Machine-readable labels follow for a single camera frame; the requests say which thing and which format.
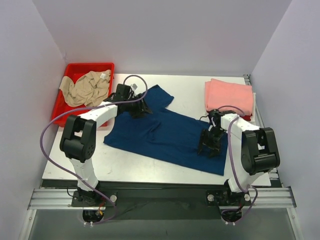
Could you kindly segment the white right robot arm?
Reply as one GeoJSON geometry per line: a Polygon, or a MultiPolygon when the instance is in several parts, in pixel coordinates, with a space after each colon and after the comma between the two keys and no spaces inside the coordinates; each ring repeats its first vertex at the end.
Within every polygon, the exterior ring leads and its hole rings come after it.
{"type": "Polygon", "coordinates": [[[221,155],[222,138],[227,137],[226,159],[232,177],[225,182],[221,197],[225,203],[233,204],[240,193],[247,194],[257,178],[280,165],[275,132],[246,121],[232,110],[213,109],[207,116],[210,126],[201,131],[197,153],[207,148],[209,157],[221,155]]]}

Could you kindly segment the blue t-shirt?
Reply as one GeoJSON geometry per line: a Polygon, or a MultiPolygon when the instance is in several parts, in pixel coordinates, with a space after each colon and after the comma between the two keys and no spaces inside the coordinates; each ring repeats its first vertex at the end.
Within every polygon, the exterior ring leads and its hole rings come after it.
{"type": "Polygon", "coordinates": [[[104,137],[104,144],[182,167],[224,175],[226,135],[221,138],[219,155],[210,157],[210,149],[206,146],[198,153],[201,132],[209,128],[207,122],[168,110],[174,97],[159,85],[148,89],[144,100],[152,113],[136,119],[127,112],[122,113],[104,137]]]}

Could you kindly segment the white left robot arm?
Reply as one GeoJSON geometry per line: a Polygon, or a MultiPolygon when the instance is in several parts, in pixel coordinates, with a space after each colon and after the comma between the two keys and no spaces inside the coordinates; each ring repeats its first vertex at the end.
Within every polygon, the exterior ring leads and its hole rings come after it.
{"type": "Polygon", "coordinates": [[[90,206],[95,206],[101,201],[101,193],[98,191],[99,181],[92,163],[96,149],[97,128],[123,113],[129,113],[133,119],[152,113],[142,99],[143,95],[137,93],[137,88],[136,84],[130,86],[118,84],[116,92],[104,100],[99,108],[80,115],[72,114],[66,120],[59,147],[70,159],[78,176],[79,196],[90,206]]]}

